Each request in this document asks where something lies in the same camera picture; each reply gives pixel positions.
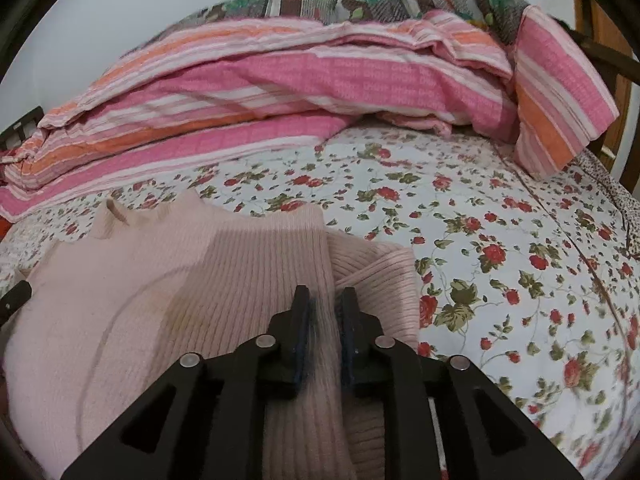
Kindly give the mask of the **dark wooden headboard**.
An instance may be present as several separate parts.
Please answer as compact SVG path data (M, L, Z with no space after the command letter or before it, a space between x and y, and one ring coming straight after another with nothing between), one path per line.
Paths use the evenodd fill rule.
M17 139L18 144L22 144L27 139L26 128L29 125L38 125L38 122L43 118L43 115L42 107L36 106L20 119L17 119L17 121L12 125L6 127L0 134L1 151L7 151L9 149L9 144L13 139Z

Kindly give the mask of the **floral white bed sheet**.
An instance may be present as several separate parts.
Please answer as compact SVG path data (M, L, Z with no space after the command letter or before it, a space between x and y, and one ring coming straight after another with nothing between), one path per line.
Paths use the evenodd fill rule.
M84 238L107 200L149 211L188 191L256 219L314 205L329 229L411 249L411 347L467 356L583 477L612 474L638 434L636 203L591 155L538 182L479 136L360 124L30 214L1 244L2 287L29 280L53 244Z

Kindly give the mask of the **wooden footboard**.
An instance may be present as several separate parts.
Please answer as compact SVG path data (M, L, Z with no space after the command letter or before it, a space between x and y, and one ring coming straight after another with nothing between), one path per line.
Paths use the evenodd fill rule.
M588 148L627 191L639 185L639 55L596 0L573 0L565 30L612 94L618 117Z

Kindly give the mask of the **pink orange striped quilt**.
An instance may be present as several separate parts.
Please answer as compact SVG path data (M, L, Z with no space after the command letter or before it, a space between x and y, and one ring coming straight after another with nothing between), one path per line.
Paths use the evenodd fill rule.
M392 24L244 18L130 52L52 108L1 159L1 213L154 172L325 139L374 115L511 144L534 178L557 174L617 118L582 49L528 6L513 46L442 10Z

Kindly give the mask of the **pink knit sweater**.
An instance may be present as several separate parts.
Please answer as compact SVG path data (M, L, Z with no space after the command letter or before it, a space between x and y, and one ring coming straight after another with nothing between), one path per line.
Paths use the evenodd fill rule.
M90 232L53 244L3 356L13 428L43 474L72 461L180 356L219 356L262 334L297 286L314 300L299 396L268 408L268 479L379 479L380 404L340 382L334 302L356 290L386 334L416 344L411 249L329 229L314 205L250 218L193 191L149 211L114 200Z

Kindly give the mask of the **red pillow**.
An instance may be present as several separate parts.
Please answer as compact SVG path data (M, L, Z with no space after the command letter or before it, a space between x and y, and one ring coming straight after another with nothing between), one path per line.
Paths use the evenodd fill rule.
M5 218L0 218L0 240L6 236L6 233L11 229L12 224Z

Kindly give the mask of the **dark patterned blanket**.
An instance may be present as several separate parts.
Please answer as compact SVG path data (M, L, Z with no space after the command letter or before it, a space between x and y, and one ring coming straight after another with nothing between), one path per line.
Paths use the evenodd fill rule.
M137 46L149 47L174 32L241 18L301 18L325 25L426 21L454 46L512 46L526 0L226 0L198 10Z

